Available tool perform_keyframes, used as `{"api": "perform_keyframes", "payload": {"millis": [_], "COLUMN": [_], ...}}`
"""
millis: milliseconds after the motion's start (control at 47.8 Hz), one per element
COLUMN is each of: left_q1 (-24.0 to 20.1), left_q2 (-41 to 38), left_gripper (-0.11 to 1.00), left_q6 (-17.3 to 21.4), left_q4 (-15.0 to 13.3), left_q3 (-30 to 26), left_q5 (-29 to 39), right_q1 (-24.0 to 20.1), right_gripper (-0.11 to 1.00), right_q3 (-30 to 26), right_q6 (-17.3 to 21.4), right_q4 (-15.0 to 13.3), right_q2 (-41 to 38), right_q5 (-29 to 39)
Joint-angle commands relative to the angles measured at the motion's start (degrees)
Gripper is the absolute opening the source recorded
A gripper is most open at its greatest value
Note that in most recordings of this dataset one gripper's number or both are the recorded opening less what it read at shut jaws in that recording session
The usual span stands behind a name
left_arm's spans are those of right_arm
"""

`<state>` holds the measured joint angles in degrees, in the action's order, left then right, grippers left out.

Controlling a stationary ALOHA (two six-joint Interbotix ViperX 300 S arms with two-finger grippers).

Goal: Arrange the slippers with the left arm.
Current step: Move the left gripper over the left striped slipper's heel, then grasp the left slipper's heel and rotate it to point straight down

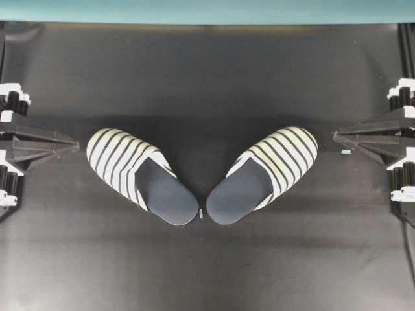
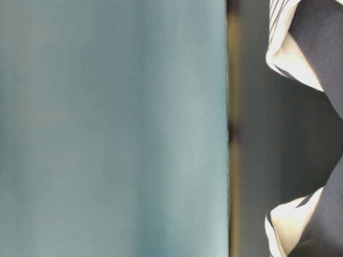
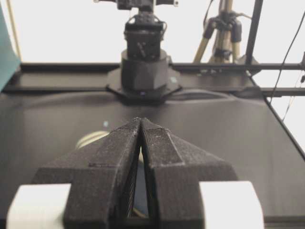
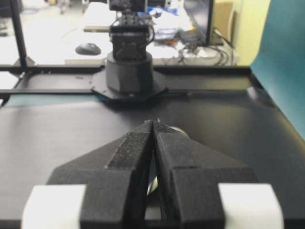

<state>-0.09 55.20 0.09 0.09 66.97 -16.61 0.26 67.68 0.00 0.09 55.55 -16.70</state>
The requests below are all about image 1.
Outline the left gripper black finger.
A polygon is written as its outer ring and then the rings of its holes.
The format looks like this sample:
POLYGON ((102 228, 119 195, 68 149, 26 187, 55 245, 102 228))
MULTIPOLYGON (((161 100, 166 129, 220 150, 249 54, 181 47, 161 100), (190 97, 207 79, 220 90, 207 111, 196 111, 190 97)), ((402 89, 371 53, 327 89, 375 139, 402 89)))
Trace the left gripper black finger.
POLYGON ((76 144, 77 142, 67 135, 56 130, 45 130, 25 125, 1 124, 1 131, 17 136, 29 137, 35 141, 51 141, 56 143, 76 144))
POLYGON ((13 139, 1 141, 1 163, 15 168, 33 168, 79 150, 79 144, 13 139))

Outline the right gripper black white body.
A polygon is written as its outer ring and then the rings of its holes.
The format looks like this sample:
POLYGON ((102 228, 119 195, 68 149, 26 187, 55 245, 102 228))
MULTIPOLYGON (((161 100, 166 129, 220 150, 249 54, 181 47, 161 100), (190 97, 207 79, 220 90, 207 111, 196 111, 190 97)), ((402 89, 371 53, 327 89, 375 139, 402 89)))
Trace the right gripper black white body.
POLYGON ((390 89, 388 96, 390 109, 402 109, 408 125, 394 135, 408 138, 404 143, 405 156, 387 168, 392 172, 391 200, 395 202, 414 202, 414 79, 401 78, 398 85, 390 89))

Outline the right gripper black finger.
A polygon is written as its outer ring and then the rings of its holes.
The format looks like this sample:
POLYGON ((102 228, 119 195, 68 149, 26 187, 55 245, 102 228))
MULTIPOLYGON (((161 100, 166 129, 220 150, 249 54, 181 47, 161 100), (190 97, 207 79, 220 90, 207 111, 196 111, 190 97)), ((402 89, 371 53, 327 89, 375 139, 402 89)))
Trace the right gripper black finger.
POLYGON ((360 122, 352 126, 337 129, 333 135, 396 135, 402 130, 413 128, 414 118, 393 117, 379 120, 360 122))
POLYGON ((359 151, 382 165, 403 165, 414 162, 414 138, 398 135, 334 134, 333 140, 359 151))

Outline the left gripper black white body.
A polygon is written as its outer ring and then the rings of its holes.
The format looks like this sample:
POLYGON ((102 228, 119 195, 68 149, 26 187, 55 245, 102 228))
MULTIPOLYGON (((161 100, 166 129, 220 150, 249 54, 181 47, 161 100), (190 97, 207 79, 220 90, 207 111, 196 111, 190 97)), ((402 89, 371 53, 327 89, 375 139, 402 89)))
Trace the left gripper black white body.
MULTIPOLYGON (((27 115, 30 96, 19 83, 1 84, 1 126, 9 125, 13 116, 27 115)), ((18 179, 23 173, 6 160, 6 147, 1 147, 1 207, 15 207, 18 203, 18 179)))

